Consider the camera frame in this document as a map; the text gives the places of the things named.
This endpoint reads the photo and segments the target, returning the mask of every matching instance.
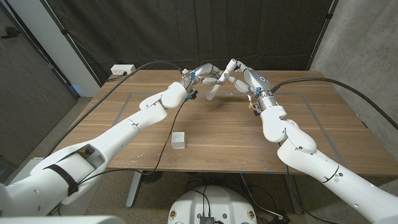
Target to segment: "table leg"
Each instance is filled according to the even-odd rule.
[[[300,198],[299,198],[299,193],[297,192],[296,181],[294,178],[291,178],[289,181],[289,175],[287,174],[284,175],[284,180],[287,190],[289,191],[289,197],[293,205],[294,213],[300,215],[303,213],[303,208],[300,205],[301,202],[298,203],[298,201],[300,201]]]
[[[140,185],[141,185],[141,173],[135,171],[131,181],[129,196],[127,197],[127,202],[126,202],[127,208],[132,208],[134,206],[134,202],[136,201]]]

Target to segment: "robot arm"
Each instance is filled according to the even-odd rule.
[[[46,157],[30,176],[7,187],[0,184],[0,216],[46,216],[59,202],[67,205],[90,190],[111,160],[134,138],[153,124],[162,121],[166,109],[177,107],[183,100],[194,99],[194,85],[222,85],[210,74],[221,77],[212,64],[202,65],[163,92],[145,99],[140,111],[122,120],[97,138],[65,147]]]
[[[320,152],[315,141],[294,121],[282,120],[286,112],[269,92],[268,79],[241,62],[238,66],[250,84],[249,90],[256,89],[258,101],[255,107],[262,119],[264,137],[270,142],[284,141],[277,151],[282,162],[320,181],[371,223],[398,222],[398,197],[377,188]]]

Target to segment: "gray wall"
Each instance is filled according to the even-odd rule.
[[[310,69],[364,93],[398,122],[398,1],[339,1]],[[367,102],[337,87],[398,161],[398,131]]]

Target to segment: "white cube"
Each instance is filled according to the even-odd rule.
[[[185,149],[185,132],[176,132],[172,134],[173,149]]]

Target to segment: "power strip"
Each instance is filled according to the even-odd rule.
[[[134,65],[113,65],[111,68],[112,75],[123,75],[124,72],[127,72],[127,75],[132,73],[136,67]]]

